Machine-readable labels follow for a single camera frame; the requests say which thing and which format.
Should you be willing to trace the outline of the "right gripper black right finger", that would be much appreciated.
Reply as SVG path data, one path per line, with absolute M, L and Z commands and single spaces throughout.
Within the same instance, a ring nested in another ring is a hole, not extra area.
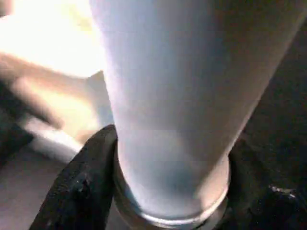
M 307 144 L 291 140 L 266 151 L 239 140 L 230 154 L 231 183 L 222 230 L 307 228 Z

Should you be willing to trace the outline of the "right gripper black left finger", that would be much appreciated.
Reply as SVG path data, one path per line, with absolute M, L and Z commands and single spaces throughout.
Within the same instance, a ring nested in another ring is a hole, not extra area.
M 31 230 L 103 230 L 113 198 L 114 125 L 87 140 L 58 174 Z

